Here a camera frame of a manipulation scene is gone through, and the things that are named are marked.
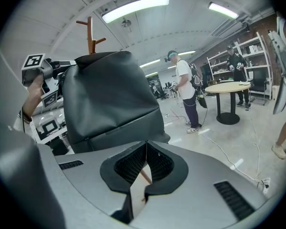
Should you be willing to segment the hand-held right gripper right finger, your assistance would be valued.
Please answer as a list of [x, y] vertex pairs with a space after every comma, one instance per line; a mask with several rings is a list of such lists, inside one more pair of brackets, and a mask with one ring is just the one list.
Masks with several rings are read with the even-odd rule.
[[266, 202], [253, 183], [221, 161], [177, 146], [157, 143], [184, 159], [188, 175], [173, 193], [150, 196], [130, 226], [136, 229], [226, 229], [240, 222], [224, 199], [228, 186], [231, 203], [243, 215], [252, 215]]

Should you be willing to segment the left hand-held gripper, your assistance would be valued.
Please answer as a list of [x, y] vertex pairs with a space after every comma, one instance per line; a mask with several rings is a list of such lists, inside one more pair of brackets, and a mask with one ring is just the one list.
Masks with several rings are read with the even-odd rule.
[[62, 97], [60, 84], [63, 74], [75, 65], [76, 61], [52, 61], [51, 58], [45, 58], [44, 53], [29, 54], [21, 68], [22, 84], [28, 87], [38, 75], [42, 74], [41, 101], [43, 107], [47, 108]]

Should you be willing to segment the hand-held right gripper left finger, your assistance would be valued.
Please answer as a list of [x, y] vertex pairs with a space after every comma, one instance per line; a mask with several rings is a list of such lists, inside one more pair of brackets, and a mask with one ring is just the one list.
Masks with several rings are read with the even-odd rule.
[[43, 169], [58, 201], [65, 229], [146, 229], [137, 219], [125, 224], [111, 217], [123, 208], [126, 195], [109, 189], [100, 175], [104, 160], [135, 145], [125, 145], [73, 155], [54, 156], [38, 144]]

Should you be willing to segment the person's left hand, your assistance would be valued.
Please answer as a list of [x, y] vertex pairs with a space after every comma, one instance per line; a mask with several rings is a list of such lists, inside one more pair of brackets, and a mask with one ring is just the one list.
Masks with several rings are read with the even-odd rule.
[[43, 85], [43, 75], [38, 75], [31, 85], [28, 87], [29, 97], [35, 100], [41, 100], [41, 96], [44, 94], [42, 90]]

